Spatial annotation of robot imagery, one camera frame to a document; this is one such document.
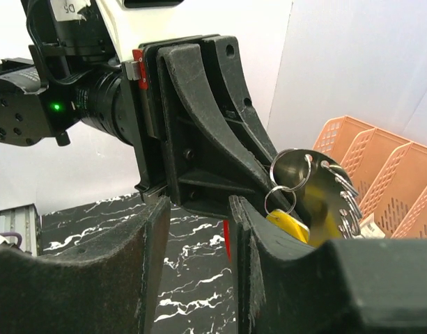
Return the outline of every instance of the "red tag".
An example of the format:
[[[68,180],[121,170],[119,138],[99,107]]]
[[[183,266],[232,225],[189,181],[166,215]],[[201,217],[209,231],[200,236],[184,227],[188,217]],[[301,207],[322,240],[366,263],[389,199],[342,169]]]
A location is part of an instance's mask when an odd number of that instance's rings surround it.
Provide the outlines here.
[[[223,227],[224,227],[224,242],[226,244],[226,251],[227,251],[227,256],[228,256],[228,260],[231,261],[231,256],[230,256],[230,239],[228,238],[228,221],[223,221]]]
[[[148,78],[146,76],[145,63],[143,61],[143,50],[133,49],[132,56],[135,61],[139,62],[139,74],[141,76],[139,80],[139,88],[148,89]]]

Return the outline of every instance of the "cable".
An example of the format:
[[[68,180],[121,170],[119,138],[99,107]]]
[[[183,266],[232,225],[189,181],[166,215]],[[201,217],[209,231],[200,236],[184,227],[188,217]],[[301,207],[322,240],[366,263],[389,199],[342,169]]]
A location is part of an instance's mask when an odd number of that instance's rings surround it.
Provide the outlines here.
[[[0,233],[0,235],[2,237],[5,237],[5,238],[7,238],[7,237],[15,237],[15,238],[17,238],[17,247],[18,248],[21,246],[21,243],[23,242],[23,237],[18,232],[2,232],[2,233]]]
[[[51,73],[50,69],[47,67],[46,64],[46,58],[42,51],[42,41],[40,37],[38,36],[37,29],[35,27],[34,21],[33,21],[33,11],[36,5],[40,3],[40,0],[30,0],[27,5],[27,11],[26,11],[26,27],[27,32],[29,36],[31,36],[32,42],[37,49],[38,55],[40,57],[40,61],[42,63],[43,68],[46,71],[47,78],[54,84],[58,84],[61,86],[69,86],[73,85],[76,82],[78,82],[81,78],[86,76],[89,72],[92,70],[87,70],[85,72],[79,72],[71,74],[69,77],[66,77],[64,79],[57,79],[54,77],[54,75]]]

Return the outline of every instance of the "label sticker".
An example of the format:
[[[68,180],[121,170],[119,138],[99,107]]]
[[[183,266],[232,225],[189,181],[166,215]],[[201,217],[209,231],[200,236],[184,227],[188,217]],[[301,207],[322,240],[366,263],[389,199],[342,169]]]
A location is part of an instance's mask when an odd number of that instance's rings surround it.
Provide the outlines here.
[[[370,214],[360,224],[361,235],[366,239],[384,239],[385,233],[378,227],[374,221],[374,213]]]
[[[79,11],[91,5],[91,0],[50,0],[57,22],[86,20]]]
[[[38,92],[40,89],[40,77],[34,67],[25,68],[14,72],[3,74],[0,78],[10,81],[25,93]]]

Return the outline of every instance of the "orange plastic basket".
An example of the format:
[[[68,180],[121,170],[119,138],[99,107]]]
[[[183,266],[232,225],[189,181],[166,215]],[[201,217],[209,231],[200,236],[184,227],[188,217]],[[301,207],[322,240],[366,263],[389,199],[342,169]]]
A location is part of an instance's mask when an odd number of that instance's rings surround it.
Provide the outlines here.
[[[427,147],[398,146],[360,203],[364,216],[374,212],[379,228],[391,237],[427,187]]]
[[[364,198],[391,153],[409,142],[405,138],[378,128],[356,135],[341,160],[341,166],[359,192],[358,203]]]
[[[313,149],[341,163],[358,133],[372,128],[372,125],[350,116],[332,118],[326,122]]]
[[[391,238],[427,239],[427,187],[422,191]]]

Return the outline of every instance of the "screw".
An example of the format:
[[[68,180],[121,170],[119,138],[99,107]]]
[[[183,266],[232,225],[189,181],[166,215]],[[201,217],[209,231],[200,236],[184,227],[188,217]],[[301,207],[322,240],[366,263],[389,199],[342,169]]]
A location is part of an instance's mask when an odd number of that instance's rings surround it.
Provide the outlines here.
[[[227,110],[226,116],[234,120],[236,118],[236,113],[234,111]]]
[[[194,152],[191,148],[187,148],[184,151],[184,158],[186,158],[186,160],[192,160],[194,158]]]

